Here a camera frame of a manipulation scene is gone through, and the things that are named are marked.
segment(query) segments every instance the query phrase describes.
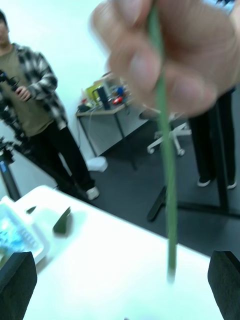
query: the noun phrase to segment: man's hand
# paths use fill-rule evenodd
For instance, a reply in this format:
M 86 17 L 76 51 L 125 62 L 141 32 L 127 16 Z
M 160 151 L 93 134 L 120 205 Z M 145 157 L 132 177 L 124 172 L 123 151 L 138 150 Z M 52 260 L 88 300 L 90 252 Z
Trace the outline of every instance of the man's hand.
M 154 108 L 154 89 L 164 68 L 169 110 L 202 113 L 240 81 L 237 27 L 226 13 L 201 0 L 155 0 L 164 59 L 143 27 L 153 2 L 114 0 L 94 11 L 93 26 L 110 50 L 110 69 L 127 80 L 140 102 Z M 240 12 L 234 12 L 239 23 Z
M 28 91 L 28 89 L 25 86 L 20 86 L 15 91 L 18 98 L 22 101 L 28 101 L 31 98 L 31 93 Z

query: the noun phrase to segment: green stick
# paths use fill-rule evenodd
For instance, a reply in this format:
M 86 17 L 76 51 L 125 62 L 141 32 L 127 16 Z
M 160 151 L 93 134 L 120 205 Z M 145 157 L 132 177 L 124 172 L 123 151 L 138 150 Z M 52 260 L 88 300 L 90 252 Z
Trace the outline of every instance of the green stick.
M 164 58 L 164 42 L 159 24 L 158 8 L 154 5 L 148 18 L 148 32 L 151 43 Z M 163 133 L 163 163 L 167 184 L 167 234 L 168 234 L 168 275 L 174 276 L 177 267 L 177 197 L 176 169 L 173 143 L 170 138 L 169 114 L 167 108 L 166 79 L 164 71 L 156 85 L 156 103 L 160 114 L 158 125 Z

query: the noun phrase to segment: black pants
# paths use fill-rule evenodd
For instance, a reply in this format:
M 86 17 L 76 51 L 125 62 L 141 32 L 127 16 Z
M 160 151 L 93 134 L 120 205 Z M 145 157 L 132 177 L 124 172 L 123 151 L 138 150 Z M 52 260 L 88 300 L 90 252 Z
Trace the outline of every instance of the black pants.
M 59 130 L 54 122 L 42 133 L 32 136 L 30 141 L 36 153 L 36 158 L 49 168 L 50 175 L 62 191 L 69 189 L 74 182 L 84 191 L 95 186 L 84 158 L 67 127 Z M 65 159 L 72 177 L 65 169 L 59 154 L 62 154 Z
M 235 179 L 236 174 L 232 91 L 227 92 L 218 99 L 218 106 L 223 136 L 227 179 L 229 182 L 232 182 Z M 211 141 L 209 112 L 190 119 L 189 124 L 192 130 L 192 140 L 199 175 L 205 181 L 214 179 L 216 177 L 216 169 L 213 145 Z

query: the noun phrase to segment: white table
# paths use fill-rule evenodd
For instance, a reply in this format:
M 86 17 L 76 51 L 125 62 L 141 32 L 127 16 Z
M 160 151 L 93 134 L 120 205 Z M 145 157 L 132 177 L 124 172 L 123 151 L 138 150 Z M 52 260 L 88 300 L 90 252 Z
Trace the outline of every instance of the white table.
M 47 187 L 17 204 L 48 207 L 51 224 L 54 211 L 71 206 L 73 212 L 67 239 L 54 238 L 37 218 L 52 250 L 38 266 L 24 320 L 223 320 L 208 284 L 208 257 L 179 245 L 170 285 L 164 238 Z

